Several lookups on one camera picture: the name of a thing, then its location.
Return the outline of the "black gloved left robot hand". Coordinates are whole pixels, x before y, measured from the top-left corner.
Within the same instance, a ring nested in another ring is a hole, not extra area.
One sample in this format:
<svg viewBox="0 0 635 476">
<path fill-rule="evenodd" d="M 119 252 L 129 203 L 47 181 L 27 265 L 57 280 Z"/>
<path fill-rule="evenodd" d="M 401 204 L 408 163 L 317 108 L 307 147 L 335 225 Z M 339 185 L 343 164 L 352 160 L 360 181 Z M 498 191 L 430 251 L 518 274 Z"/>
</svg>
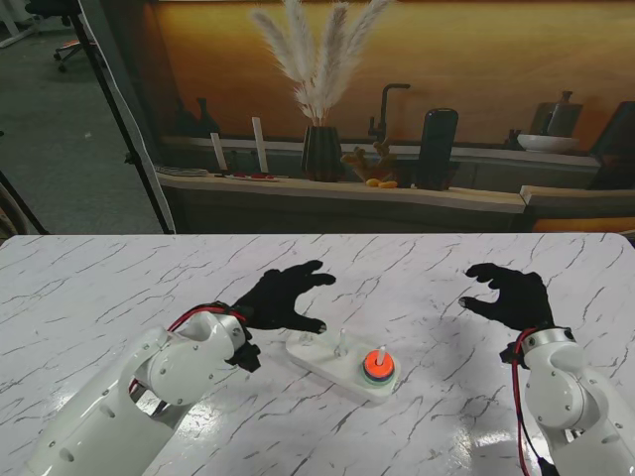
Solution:
<svg viewBox="0 0 635 476">
<path fill-rule="evenodd" d="M 319 273 L 322 261 L 311 260 L 285 270 L 271 269 L 232 306 L 246 327 L 260 330 L 290 329 L 321 334 L 326 324 L 296 312 L 298 297 L 313 288 L 331 286 L 336 277 Z"/>
</svg>

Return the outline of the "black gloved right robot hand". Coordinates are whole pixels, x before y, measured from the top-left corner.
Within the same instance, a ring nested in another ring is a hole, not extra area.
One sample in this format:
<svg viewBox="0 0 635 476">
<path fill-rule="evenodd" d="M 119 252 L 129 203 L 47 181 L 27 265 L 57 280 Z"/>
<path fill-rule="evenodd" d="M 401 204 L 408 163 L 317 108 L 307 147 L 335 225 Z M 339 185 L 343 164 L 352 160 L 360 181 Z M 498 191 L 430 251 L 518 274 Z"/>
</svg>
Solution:
<svg viewBox="0 0 635 476">
<path fill-rule="evenodd" d="M 471 266 L 465 274 L 479 283 L 486 283 L 499 295 L 494 302 L 461 297 L 458 301 L 463 308 L 512 330 L 555 327 L 547 288 L 537 273 L 524 274 L 492 263 L 481 263 Z"/>
</svg>

